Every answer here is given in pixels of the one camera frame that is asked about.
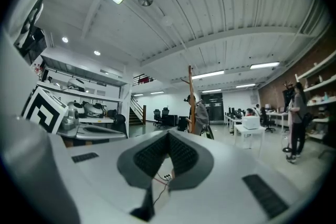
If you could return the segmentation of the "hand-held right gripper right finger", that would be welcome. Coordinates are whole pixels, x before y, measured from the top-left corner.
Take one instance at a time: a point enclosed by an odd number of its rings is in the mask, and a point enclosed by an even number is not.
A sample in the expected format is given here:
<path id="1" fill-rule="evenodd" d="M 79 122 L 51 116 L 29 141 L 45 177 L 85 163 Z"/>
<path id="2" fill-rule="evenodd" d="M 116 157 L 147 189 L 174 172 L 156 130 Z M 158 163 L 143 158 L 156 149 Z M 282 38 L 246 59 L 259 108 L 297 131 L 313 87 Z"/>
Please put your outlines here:
<path id="1" fill-rule="evenodd" d="M 174 170 L 170 190 L 196 188 L 210 175 L 214 157 L 202 141 L 202 137 L 193 134 L 168 132 L 169 156 Z"/>

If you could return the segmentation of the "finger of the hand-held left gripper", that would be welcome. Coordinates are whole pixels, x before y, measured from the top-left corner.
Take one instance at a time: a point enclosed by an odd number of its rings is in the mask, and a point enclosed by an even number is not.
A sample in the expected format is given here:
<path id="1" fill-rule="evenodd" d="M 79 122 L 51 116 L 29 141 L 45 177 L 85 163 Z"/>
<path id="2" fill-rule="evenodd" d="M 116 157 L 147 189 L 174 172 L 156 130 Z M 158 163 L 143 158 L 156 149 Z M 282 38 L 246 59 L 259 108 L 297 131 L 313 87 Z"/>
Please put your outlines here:
<path id="1" fill-rule="evenodd" d="M 117 131 L 100 127 L 100 126 L 95 126 L 95 125 L 87 125 L 84 127 L 84 130 L 86 132 L 91 132 L 91 133 L 103 133 L 103 134 L 117 134 Z"/>

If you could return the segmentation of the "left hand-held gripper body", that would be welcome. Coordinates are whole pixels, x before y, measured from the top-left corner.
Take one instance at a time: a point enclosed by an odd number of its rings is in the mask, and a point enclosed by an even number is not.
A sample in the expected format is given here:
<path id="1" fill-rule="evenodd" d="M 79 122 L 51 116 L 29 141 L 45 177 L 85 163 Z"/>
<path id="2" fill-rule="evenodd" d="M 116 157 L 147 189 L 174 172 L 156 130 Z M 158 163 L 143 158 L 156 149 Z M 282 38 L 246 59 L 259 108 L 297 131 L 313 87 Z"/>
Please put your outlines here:
<path id="1" fill-rule="evenodd" d="M 58 134 L 69 140 L 123 140 L 124 132 L 103 134 L 86 132 L 85 107 L 78 102 L 65 104 L 51 91 L 37 87 L 24 111 L 23 118 L 42 126 L 48 133 Z"/>

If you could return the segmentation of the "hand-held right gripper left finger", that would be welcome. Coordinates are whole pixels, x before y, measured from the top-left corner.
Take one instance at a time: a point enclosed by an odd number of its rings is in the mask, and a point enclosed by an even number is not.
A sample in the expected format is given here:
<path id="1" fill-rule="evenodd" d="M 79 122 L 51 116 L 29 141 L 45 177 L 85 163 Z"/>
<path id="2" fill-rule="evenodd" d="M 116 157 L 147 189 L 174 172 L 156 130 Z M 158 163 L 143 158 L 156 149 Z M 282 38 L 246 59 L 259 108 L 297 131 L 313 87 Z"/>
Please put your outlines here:
<path id="1" fill-rule="evenodd" d="M 132 187 L 149 188 L 169 153 L 169 133 L 161 132 L 121 153 L 117 168 Z"/>

